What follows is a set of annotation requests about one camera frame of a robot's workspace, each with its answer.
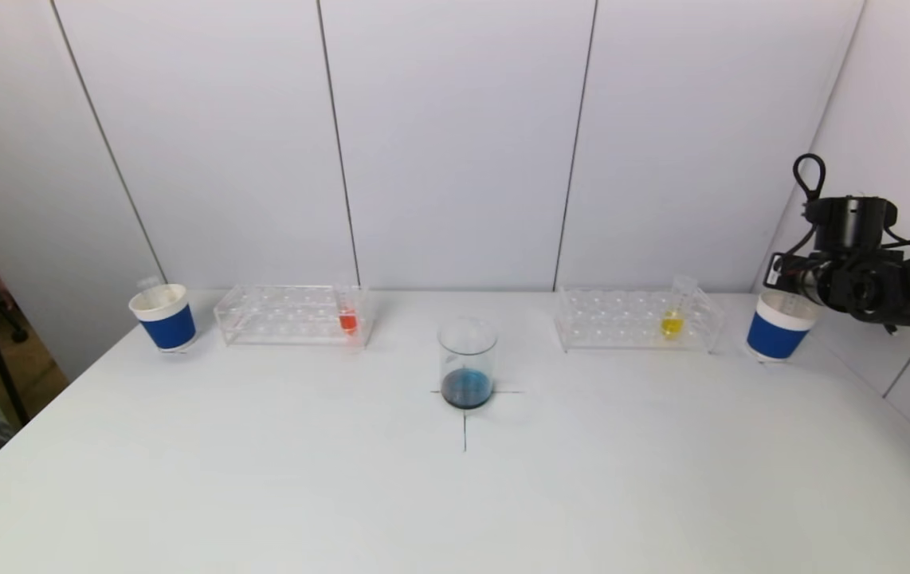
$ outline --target paper cup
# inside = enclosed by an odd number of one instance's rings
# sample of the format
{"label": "paper cup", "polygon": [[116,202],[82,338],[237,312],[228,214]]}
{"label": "paper cup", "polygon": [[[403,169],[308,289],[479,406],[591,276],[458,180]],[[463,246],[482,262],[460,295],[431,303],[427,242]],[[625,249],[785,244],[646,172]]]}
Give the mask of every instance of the paper cup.
{"label": "paper cup", "polygon": [[185,348],[197,328],[186,299],[186,287],[159,285],[130,299],[130,310],[160,350]]}
{"label": "paper cup", "polygon": [[820,306],[802,295],[764,291],[746,339],[760,362],[785,360],[806,337],[820,316]]}

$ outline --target test tube with yellow liquid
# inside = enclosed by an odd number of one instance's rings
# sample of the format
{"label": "test tube with yellow liquid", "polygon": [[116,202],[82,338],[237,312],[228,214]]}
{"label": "test tube with yellow liquid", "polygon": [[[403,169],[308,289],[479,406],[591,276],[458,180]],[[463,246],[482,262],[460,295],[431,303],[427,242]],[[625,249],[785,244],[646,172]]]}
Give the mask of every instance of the test tube with yellow liquid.
{"label": "test tube with yellow liquid", "polygon": [[698,282],[692,277],[684,275],[674,276],[671,283],[671,297],[667,301],[667,309],[660,320],[660,332],[668,341],[675,341],[680,337],[685,327],[685,317],[692,310],[692,298],[696,295]]}

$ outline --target table surface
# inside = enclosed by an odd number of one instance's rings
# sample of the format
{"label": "table surface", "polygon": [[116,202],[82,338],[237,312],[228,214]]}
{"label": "table surface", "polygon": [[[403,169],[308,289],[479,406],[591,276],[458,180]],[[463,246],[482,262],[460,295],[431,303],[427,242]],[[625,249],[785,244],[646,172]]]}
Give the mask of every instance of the table surface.
{"label": "table surface", "polygon": [[[0,572],[910,572],[910,424],[812,336],[788,364],[562,352],[552,293],[383,292],[368,348],[126,335],[0,453]],[[437,325],[501,333],[437,394]]]}

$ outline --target floor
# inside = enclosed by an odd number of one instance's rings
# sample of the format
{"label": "floor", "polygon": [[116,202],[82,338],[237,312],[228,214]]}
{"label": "floor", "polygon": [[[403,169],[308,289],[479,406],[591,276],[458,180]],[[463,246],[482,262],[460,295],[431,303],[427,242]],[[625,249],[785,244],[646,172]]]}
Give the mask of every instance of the floor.
{"label": "floor", "polygon": [[[6,323],[6,319],[0,315],[0,348],[2,355],[6,358],[6,364],[10,369],[12,381],[18,390],[19,396],[22,397],[22,404],[26,408],[26,414],[31,418],[44,407],[51,403],[52,399],[58,396],[69,385],[68,379],[58,370],[55,360],[52,359],[48,349],[37,337],[33,327],[29,326],[25,317],[21,313],[15,312],[19,324],[22,324],[29,333],[26,341],[17,343],[12,341],[12,327]],[[0,378],[0,408],[10,421],[12,428],[19,429],[19,420],[12,408],[12,403],[6,394],[6,388],[2,386]]]}

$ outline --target blue label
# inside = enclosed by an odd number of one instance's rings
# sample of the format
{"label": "blue label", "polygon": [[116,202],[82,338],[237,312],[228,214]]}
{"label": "blue label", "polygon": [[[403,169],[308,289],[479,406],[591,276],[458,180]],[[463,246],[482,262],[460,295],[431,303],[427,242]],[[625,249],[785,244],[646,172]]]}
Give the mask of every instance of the blue label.
{"label": "blue label", "polygon": [[760,355],[772,359],[787,359],[798,347],[798,343],[806,337],[809,331],[791,331],[768,323],[767,320],[756,313],[753,324],[749,326],[749,338],[746,341],[750,348]]}
{"label": "blue label", "polygon": [[139,323],[147,330],[150,338],[154,339],[157,348],[177,348],[188,343],[193,335],[197,334],[189,305],[167,319],[142,320]]}

